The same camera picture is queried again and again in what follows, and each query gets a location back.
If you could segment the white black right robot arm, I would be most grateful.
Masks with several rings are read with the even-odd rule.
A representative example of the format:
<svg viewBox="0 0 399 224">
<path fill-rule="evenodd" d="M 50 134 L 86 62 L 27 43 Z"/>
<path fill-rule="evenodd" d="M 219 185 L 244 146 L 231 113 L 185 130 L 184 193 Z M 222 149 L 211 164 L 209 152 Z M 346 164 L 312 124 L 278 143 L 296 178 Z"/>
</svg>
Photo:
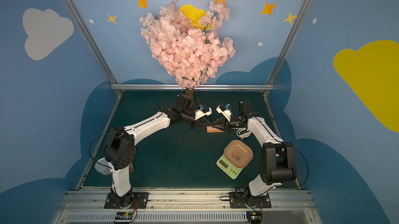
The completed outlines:
<svg viewBox="0 0 399 224">
<path fill-rule="evenodd" d="M 261 114 L 254 112 L 249 100 L 239 104 L 240 115 L 232 116 L 229 104 L 216 108 L 223 117 L 216 120 L 212 127 L 226 133 L 233 128 L 250 131 L 259 142 L 262 151 L 259 164 L 259 175 L 248 183 L 248 193 L 253 197 L 265 196 L 271 189 L 297 179 L 297 162 L 295 147 L 283 139 L 267 125 Z"/>
</svg>

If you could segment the pink white power strip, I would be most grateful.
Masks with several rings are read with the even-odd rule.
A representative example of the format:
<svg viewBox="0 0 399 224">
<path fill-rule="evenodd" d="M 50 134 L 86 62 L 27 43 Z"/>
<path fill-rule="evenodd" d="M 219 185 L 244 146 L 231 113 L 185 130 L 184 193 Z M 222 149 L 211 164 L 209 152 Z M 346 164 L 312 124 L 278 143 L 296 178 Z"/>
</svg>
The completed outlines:
<svg viewBox="0 0 399 224">
<path fill-rule="evenodd" d="M 224 130 L 220 130 L 220 129 L 214 128 L 212 126 L 208 126 L 207 132 L 208 133 L 224 133 Z"/>
</svg>

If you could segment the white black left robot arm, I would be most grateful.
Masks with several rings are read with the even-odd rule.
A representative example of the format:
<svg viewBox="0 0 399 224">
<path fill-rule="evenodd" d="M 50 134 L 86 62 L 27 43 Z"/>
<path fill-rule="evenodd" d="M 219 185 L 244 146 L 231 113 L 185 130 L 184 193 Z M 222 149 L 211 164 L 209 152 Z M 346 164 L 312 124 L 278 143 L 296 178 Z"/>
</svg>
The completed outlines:
<svg viewBox="0 0 399 224">
<path fill-rule="evenodd" d="M 193 128 L 210 126 L 206 117 L 212 112 L 212 108 L 193 102 L 187 95 L 180 95 L 171 107 L 163 108 L 136 124 L 115 128 L 103 151 L 112 176 L 111 195 L 118 200 L 126 200 L 132 195 L 129 166 L 133 162 L 137 144 L 179 122 L 189 123 Z"/>
</svg>

